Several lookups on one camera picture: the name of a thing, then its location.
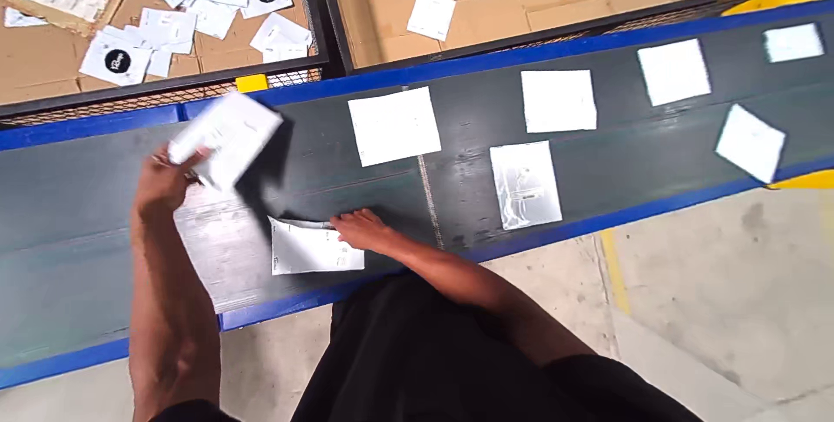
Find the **black shirt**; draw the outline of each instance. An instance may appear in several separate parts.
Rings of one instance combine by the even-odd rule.
[[[334,305],[331,340],[294,422],[699,420],[622,363],[577,355],[538,368],[481,310],[408,273]],[[234,420],[207,401],[154,421]]]

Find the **ring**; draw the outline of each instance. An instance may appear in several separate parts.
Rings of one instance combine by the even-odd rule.
[[[156,154],[151,155],[151,159],[153,161],[159,163],[160,165],[163,165],[163,166],[166,166],[166,167],[170,164],[167,159],[165,159],[165,158],[163,158],[159,155],[156,155]]]
[[[200,180],[200,176],[194,170],[189,170],[185,172],[185,179],[188,182],[196,182]]]

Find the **metal mesh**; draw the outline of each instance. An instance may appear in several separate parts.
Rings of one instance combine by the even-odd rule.
[[[300,83],[315,82],[317,80],[321,80],[321,69],[318,68],[267,76],[267,82],[271,87],[298,85]],[[3,126],[36,126],[37,124],[44,124],[46,122],[67,121],[69,119],[99,116],[113,112],[125,112],[134,109],[152,108],[165,104],[191,102],[194,100],[201,100],[203,98],[218,97],[234,89],[235,82],[226,82],[217,85],[189,88],[188,90],[177,90],[174,92],[156,93],[144,97],[127,98],[114,102],[96,103],[78,108],[39,112],[24,116],[0,119],[0,129],[3,129]]]
[[[609,33],[619,33],[628,30],[636,30],[638,28],[647,28],[650,26],[660,26],[660,25],[669,25],[671,23],[681,23],[681,22],[689,22],[691,20],[696,20],[698,18],[707,18],[709,16],[719,16],[724,10],[727,9],[727,5],[725,3],[711,3],[707,5],[703,5],[700,7],[692,7],[687,8],[686,10],[679,10],[676,12],[666,12],[666,13],[659,13],[657,15],[647,16],[645,18],[640,18],[637,20],[632,20],[631,22],[620,23],[620,25],[600,30],[586,30],[584,32],[578,33],[571,33],[565,36],[558,36],[555,38],[550,38],[542,41],[537,41],[534,43],[527,43],[522,44],[519,46],[513,46],[507,49],[502,49],[500,52],[509,51],[510,49],[519,49],[522,47],[536,47],[541,46],[543,44],[549,43],[557,43],[560,41],[568,41],[572,39],[577,39],[581,37],[589,37],[589,36],[597,36],[600,34],[609,34]]]

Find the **black metal frame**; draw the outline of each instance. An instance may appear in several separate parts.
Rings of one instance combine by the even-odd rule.
[[[174,92],[177,90],[188,90],[200,86],[208,86],[219,83],[232,82],[236,77],[264,73],[275,75],[278,73],[289,73],[304,71],[320,67],[324,75],[333,75],[333,65],[330,64],[329,49],[335,49],[335,40],[329,33],[329,17],[322,16],[322,7],[316,4],[324,4],[324,0],[308,0],[309,20],[312,24],[316,42],[315,56],[301,57],[277,63],[257,64],[253,66],[237,67],[210,73],[201,73],[189,76],[177,76],[165,78],[156,82],[140,83],[138,85],[119,86],[116,88],[105,88],[89,92],[72,93],[60,97],[49,97],[27,102],[11,103],[0,106],[0,117],[20,116],[36,112],[54,111],[57,109],[75,108],[95,103],[111,102],[132,97],[143,97],[162,92]],[[336,64],[335,74],[342,72],[341,63]]]
[[[617,26],[624,23],[648,18],[651,16],[661,15],[669,12],[680,12],[686,9],[703,7],[710,4],[726,4],[728,7],[741,3],[746,0],[682,0],[674,1],[667,4],[643,8],[632,12],[618,13],[616,15],[605,16],[596,20],[588,22],[574,23],[566,26],[558,26],[550,28],[549,30],[542,30],[540,32],[527,33],[519,36],[507,37],[487,43],[474,44],[472,46],[459,47],[450,49],[448,51],[441,51],[439,53],[425,54],[422,56],[410,57],[407,59],[400,59],[399,61],[392,61],[390,63],[375,64],[372,66],[355,67],[353,57],[350,54],[350,45],[348,37],[344,30],[344,22],[342,21],[342,13],[339,9],[339,0],[326,0],[327,9],[330,18],[334,24],[334,32],[336,34],[336,42],[339,48],[339,57],[344,65],[344,75],[354,75],[360,73],[370,73],[385,69],[399,68],[405,66],[415,66],[425,63],[433,63],[437,61],[445,61],[458,57],[474,56],[476,54],[493,53],[495,51],[503,51],[511,47],[524,46],[528,44],[538,43],[542,41],[552,40],[563,36],[569,36],[574,33],[583,32],[586,36],[593,36],[610,31]]]

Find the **wrist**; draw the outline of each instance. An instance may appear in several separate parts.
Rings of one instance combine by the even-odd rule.
[[[173,210],[163,202],[142,202],[133,204],[132,217],[142,223],[173,219]]]
[[[391,227],[385,227],[385,230],[380,235],[380,242],[373,251],[388,257],[394,257],[400,252],[403,247],[411,240],[400,232]]]

